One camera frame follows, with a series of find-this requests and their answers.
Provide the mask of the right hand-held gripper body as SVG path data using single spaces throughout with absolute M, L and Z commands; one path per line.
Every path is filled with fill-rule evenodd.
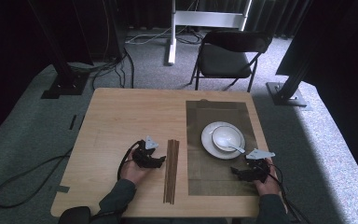
M 259 180 L 264 183 L 270 173 L 269 163 L 267 159 L 275 156 L 274 152 L 255 148 L 245 156 L 250 167 L 250 172 L 246 177 L 247 181 Z

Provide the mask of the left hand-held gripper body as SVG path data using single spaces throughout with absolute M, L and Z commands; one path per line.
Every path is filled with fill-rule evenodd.
M 157 159 L 152 157 L 157 147 L 158 143 L 148 135 L 145 140 L 141 139 L 137 142 L 132 158 L 140 167 L 151 168 L 153 164 L 158 164 Z

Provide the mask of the bundle of brown chopsticks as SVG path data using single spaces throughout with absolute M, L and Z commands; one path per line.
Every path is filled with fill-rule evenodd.
M 170 139 L 167 147 L 163 202 L 174 204 L 176 175 L 179 156 L 179 141 Z

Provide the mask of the white plate with dark rim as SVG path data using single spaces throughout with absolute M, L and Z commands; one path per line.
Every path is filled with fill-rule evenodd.
M 233 152 L 225 152 L 222 149 L 218 148 L 212 139 L 212 134 L 213 131 L 220 126 L 229 126 L 234 128 L 237 132 L 240 133 L 241 135 L 241 147 L 245 148 L 245 138 L 243 136 L 243 134 L 241 133 L 241 131 L 235 127 L 234 125 L 227 123 L 227 122 L 223 122 L 223 121 L 217 121 L 217 122 L 213 122 L 211 124 L 208 124 L 202 131 L 201 133 L 201 143 L 204 146 L 205 150 L 208 151 L 211 155 L 213 155 L 214 157 L 218 158 L 218 159 L 222 159 L 222 160 L 231 160 L 231 159 L 235 159 L 237 157 L 240 156 L 240 152 L 239 151 L 233 151 Z

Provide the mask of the person's right hand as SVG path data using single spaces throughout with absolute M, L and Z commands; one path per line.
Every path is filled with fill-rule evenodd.
M 280 187 L 276 180 L 276 172 L 274 167 L 272 166 L 272 160 L 267 159 L 269 164 L 269 174 L 264 182 L 260 180 L 255 180 L 254 184 L 257 189 L 259 196 L 275 194 L 278 195 L 280 193 Z

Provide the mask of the person's left hand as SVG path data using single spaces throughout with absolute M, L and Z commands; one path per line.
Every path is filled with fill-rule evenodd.
M 130 153 L 121 168 L 120 178 L 127 179 L 130 182 L 132 182 L 135 186 L 138 186 L 151 171 L 152 171 L 151 168 L 140 167 L 133 160 L 132 153 Z

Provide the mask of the brown woven placemat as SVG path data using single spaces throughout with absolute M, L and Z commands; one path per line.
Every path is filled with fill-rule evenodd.
M 255 196 L 255 185 L 241 181 L 230 167 L 248 168 L 245 156 L 231 160 L 214 157 L 201 142 L 203 129 L 213 122 L 223 121 L 237 127 L 245 138 L 245 150 L 257 148 L 248 107 L 241 102 L 207 100 L 186 103 L 188 192 L 192 196 Z

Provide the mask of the white ceramic spoon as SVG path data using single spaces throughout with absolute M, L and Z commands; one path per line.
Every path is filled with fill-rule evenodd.
M 241 140 L 238 137 L 225 137 L 225 136 L 216 136 L 213 139 L 213 142 L 222 150 L 229 151 L 239 151 L 244 153 L 245 149 L 241 147 Z

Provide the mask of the black metal stand with base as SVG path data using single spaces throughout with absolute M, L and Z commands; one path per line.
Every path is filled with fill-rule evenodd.
M 309 72 L 311 54 L 308 46 L 302 47 L 297 40 L 291 42 L 276 72 L 279 76 L 287 76 L 287 79 L 284 82 L 266 83 L 275 105 L 309 107 L 298 88 Z
M 42 99 L 58 99 L 62 95 L 81 95 L 88 82 L 89 73 L 73 71 L 65 60 L 62 49 L 53 31 L 49 27 L 48 18 L 42 11 L 39 0 L 27 0 L 35 19 L 36 30 L 41 37 L 50 62 L 57 76 L 48 90 L 42 93 Z

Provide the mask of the dark rounded object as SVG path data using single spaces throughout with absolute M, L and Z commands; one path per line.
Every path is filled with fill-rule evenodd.
M 65 210 L 59 218 L 58 224 L 89 224 L 90 209 L 78 206 Z

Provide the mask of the black folding chair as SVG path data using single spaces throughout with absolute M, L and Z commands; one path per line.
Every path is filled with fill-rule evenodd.
M 197 91 L 201 78 L 233 78 L 231 85 L 239 79 L 250 78 L 247 88 L 250 91 L 258 58 L 271 42 L 272 36 L 265 32 L 211 31 L 201 41 L 189 83 L 196 80 Z

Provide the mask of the dark curtain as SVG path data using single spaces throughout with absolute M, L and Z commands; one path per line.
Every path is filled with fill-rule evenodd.
M 175 0 L 177 10 L 243 12 L 249 0 Z M 169 28 L 172 0 L 124 0 L 130 27 Z M 267 31 L 290 38 L 307 14 L 312 0 L 252 0 L 246 31 Z

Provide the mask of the white metal desk frame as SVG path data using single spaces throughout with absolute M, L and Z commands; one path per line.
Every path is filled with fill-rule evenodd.
M 252 3 L 253 0 L 247 0 L 242 13 L 229 13 L 177 10 L 176 0 L 172 0 L 171 39 L 168 65 L 175 64 L 177 26 L 237 28 L 239 31 L 243 31 L 249 18 Z

